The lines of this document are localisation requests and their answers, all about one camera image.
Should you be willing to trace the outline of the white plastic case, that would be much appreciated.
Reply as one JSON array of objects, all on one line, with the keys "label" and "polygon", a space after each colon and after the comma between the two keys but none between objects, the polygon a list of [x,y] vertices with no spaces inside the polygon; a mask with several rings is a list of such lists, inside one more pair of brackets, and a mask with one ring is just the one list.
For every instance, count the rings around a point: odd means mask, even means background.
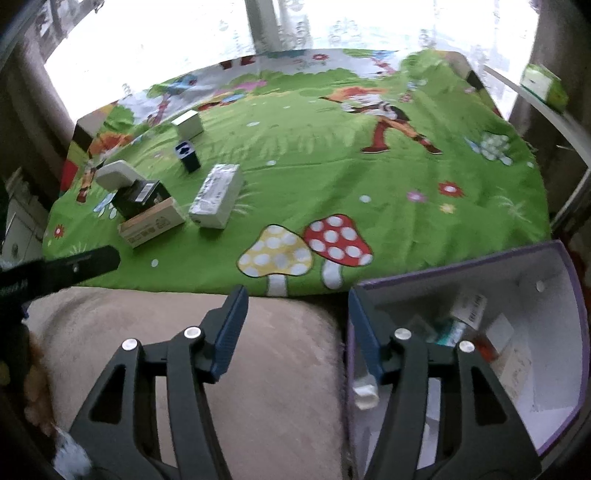
[{"label": "white plastic case", "polygon": [[136,180],[144,180],[144,177],[124,160],[105,164],[95,174],[96,183],[109,192],[129,187]]}]

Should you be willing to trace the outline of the black barcode box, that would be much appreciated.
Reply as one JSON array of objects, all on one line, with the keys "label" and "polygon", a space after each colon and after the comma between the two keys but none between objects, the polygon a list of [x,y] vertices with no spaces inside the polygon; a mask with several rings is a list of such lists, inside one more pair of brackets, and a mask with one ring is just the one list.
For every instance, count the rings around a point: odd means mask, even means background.
[{"label": "black barcode box", "polygon": [[170,197],[170,193],[158,180],[135,180],[132,185],[117,190],[112,205],[129,220]]}]

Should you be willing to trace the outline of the yellow tan long box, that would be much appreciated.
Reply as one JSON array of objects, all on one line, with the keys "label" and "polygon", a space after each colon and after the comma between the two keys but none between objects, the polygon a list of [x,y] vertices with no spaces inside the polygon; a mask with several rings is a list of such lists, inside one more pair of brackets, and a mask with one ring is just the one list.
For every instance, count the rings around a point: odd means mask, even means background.
[{"label": "yellow tan long box", "polygon": [[118,225],[119,236],[136,248],[185,222],[175,199],[169,197]]}]

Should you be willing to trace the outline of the dark blue small box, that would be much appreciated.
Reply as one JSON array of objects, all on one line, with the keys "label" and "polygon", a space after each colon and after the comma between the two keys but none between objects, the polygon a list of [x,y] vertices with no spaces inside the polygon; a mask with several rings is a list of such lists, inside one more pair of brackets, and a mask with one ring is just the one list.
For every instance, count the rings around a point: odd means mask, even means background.
[{"label": "dark blue small box", "polygon": [[201,164],[189,141],[182,141],[174,147],[174,152],[188,173],[193,173],[200,169]]}]

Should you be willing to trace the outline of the small white cube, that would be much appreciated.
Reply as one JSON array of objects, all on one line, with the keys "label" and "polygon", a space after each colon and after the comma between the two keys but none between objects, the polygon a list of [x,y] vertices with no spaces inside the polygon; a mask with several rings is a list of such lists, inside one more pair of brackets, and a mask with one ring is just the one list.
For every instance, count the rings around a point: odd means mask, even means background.
[{"label": "small white cube", "polygon": [[204,131],[199,113],[196,110],[187,110],[183,114],[174,118],[171,124],[176,128],[177,134],[181,140],[191,140]]}]

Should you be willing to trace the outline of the teal foil box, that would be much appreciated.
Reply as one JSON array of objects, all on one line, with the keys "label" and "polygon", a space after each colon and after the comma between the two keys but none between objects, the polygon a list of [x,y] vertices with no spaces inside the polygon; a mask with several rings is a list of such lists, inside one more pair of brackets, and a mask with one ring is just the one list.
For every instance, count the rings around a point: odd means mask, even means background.
[{"label": "teal foil box", "polygon": [[438,334],[435,344],[447,347],[455,347],[465,336],[468,325],[459,320],[448,322]]}]

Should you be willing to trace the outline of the large white barcode box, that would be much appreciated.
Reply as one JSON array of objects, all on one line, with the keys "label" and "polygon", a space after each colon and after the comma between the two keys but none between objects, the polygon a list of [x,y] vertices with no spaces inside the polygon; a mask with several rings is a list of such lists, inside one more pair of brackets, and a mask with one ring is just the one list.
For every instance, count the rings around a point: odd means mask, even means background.
[{"label": "large white barcode box", "polygon": [[507,345],[491,367],[514,404],[532,396],[533,357],[527,342]]}]

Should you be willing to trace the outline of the white medicine box red figure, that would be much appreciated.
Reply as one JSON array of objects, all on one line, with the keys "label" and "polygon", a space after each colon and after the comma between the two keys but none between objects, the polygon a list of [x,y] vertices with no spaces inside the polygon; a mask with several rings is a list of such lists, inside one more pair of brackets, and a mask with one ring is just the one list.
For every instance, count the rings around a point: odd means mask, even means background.
[{"label": "white medicine box red figure", "polygon": [[471,289],[463,289],[457,293],[450,308],[450,315],[463,322],[473,330],[480,328],[488,299],[485,295]]}]

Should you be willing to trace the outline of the white drawer cabinet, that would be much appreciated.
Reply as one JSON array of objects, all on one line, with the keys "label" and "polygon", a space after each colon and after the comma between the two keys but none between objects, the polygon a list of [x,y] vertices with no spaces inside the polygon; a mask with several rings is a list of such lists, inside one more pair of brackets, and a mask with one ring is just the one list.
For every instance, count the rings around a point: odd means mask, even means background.
[{"label": "white drawer cabinet", "polygon": [[5,183],[8,193],[6,239],[2,262],[8,266],[39,259],[48,222],[48,211],[31,193],[22,168],[16,169]]}]

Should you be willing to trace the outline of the purple storage box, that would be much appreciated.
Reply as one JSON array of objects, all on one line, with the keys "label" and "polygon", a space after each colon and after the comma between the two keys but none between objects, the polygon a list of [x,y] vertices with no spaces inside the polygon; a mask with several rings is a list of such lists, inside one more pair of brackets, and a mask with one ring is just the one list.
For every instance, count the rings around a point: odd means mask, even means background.
[{"label": "purple storage box", "polygon": [[549,241],[349,291],[358,479],[537,479],[590,425],[590,326]]}]

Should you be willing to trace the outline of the lace window curtain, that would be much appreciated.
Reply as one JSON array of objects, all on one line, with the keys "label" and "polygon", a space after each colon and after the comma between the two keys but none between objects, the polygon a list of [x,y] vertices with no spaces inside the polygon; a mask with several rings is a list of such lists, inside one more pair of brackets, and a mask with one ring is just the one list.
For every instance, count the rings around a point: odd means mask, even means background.
[{"label": "lace window curtain", "polygon": [[159,81],[242,54],[432,48],[518,79],[534,1],[104,1],[45,62],[72,120]]}]

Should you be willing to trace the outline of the green cartoon print cloth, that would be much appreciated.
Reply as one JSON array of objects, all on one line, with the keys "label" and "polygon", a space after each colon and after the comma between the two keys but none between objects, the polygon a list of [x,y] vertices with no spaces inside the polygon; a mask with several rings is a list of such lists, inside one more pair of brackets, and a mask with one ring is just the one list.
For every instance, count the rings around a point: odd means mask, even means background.
[{"label": "green cartoon print cloth", "polygon": [[[199,113],[188,173],[171,121]],[[53,205],[43,252],[104,245],[104,288],[304,296],[546,241],[548,206],[528,145],[480,78],[448,53],[304,50],[227,60],[112,104]],[[243,186],[223,230],[191,220],[131,248],[95,181],[124,160],[160,181],[186,214],[215,164]]]}]

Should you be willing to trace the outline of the white curved shelf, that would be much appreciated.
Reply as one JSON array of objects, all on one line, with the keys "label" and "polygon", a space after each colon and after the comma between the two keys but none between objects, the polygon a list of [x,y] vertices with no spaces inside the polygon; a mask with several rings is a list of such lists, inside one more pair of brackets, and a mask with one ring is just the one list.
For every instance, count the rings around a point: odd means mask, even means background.
[{"label": "white curved shelf", "polygon": [[568,113],[560,114],[556,112],[530,91],[512,82],[489,66],[485,65],[484,71],[515,91],[523,100],[542,114],[572,146],[585,165],[588,168],[591,167],[590,134],[578,121]]}]

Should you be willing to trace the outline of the green tissue pack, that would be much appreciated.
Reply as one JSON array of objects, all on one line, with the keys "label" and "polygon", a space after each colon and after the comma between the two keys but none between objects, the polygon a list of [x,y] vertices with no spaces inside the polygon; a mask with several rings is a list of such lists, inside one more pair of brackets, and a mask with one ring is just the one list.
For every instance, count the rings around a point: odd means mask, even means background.
[{"label": "green tissue pack", "polygon": [[553,110],[565,112],[568,94],[561,79],[545,66],[528,64],[523,71],[520,85]]}]

